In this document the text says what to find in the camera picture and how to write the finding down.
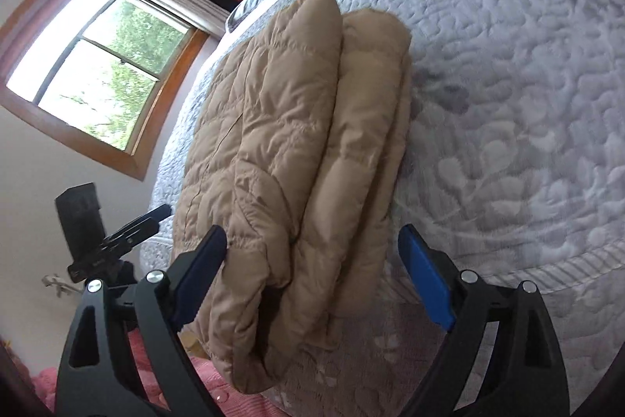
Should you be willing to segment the tan quilted jacket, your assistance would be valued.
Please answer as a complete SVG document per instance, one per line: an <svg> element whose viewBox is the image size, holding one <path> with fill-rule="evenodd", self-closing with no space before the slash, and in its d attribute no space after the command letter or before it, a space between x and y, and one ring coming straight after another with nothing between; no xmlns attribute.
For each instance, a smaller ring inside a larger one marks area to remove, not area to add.
<svg viewBox="0 0 625 417"><path fill-rule="evenodd" d="M305 345L337 346L368 308L410 114L406 25L376 9L296 0L218 64L173 222L174 256L212 226L228 252L192 328L244 394Z"/></svg>

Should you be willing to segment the grey patterned quilt bedspread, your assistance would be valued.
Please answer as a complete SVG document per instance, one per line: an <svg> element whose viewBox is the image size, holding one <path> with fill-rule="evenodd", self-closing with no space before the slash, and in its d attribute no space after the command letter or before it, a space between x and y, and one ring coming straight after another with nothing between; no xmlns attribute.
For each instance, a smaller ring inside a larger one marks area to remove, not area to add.
<svg viewBox="0 0 625 417"><path fill-rule="evenodd" d="M153 204L175 203L219 61L295 0L264 0L186 98ZM411 32L408 144L391 207L460 268L535 283L581 405L624 342L624 0L337 0Z"/></svg>

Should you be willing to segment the large left window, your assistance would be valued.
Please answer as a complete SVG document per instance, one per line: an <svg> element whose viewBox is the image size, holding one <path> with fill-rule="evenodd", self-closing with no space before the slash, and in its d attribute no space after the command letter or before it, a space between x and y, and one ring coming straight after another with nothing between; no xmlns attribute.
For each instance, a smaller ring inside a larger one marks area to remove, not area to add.
<svg viewBox="0 0 625 417"><path fill-rule="evenodd" d="M1 27L1 105L142 181L208 39L152 0L24 0Z"/></svg>

